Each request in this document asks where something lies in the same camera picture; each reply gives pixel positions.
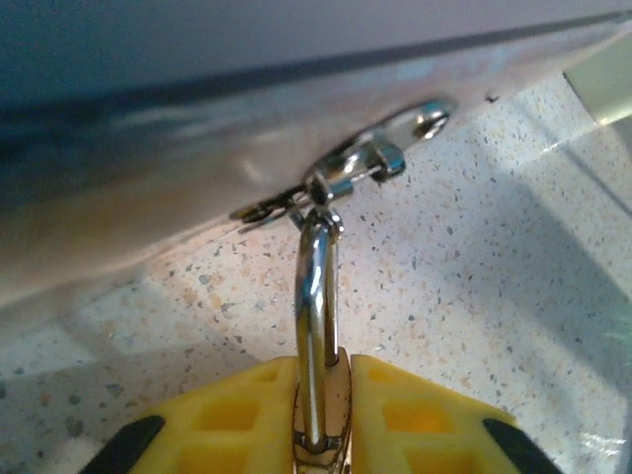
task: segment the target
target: black edge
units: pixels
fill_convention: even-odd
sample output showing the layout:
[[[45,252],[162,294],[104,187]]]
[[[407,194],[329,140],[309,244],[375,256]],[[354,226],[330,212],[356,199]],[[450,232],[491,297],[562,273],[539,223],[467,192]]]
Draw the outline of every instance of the black edge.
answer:
[[[164,418],[158,415],[125,425],[79,474],[128,473],[164,426]]]
[[[520,474],[563,474],[522,430],[494,418],[483,425]]]

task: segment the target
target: grey metal surface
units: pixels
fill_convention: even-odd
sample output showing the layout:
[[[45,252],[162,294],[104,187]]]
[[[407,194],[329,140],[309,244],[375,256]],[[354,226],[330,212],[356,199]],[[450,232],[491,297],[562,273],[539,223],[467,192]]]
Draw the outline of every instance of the grey metal surface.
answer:
[[[626,8],[629,0],[7,1],[0,7],[0,107],[368,51],[428,50],[440,40]]]
[[[473,41],[238,95],[209,87],[0,111],[0,308],[173,246],[301,182],[318,158],[411,105],[446,96],[471,113],[626,28],[609,19]]]

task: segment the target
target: speckled surface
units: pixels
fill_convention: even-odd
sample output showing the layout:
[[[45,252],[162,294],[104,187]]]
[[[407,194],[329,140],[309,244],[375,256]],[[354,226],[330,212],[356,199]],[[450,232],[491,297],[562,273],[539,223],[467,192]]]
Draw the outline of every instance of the speckled surface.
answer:
[[[552,77],[358,186],[338,206],[342,344],[510,410],[565,472],[624,472],[629,131],[595,129]],[[74,472],[151,404],[293,354],[297,243],[287,223],[192,241],[3,347],[0,472]]]

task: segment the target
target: terrazzo floor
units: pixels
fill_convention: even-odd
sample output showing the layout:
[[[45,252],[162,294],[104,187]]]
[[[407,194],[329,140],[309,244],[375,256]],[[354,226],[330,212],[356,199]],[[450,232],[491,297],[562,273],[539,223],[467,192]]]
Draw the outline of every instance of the terrazzo floor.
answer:
[[[506,408],[567,473],[632,438],[632,123],[561,76],[409,153],[337,206],[340,340]],[[235,233],[0,349],[0,472],[78,471],[147,407],[293,355],[298,233]]]

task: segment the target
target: metal ring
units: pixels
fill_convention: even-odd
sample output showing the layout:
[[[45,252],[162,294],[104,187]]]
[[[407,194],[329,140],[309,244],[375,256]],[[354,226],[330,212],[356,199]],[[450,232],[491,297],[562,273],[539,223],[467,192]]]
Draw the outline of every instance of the metal ring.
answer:
[[[344,227],[335,210],[314,208],[301,228],[295,283],[296,345],[305,448],[326,449],[325,367],[338,362],[337,242]]]

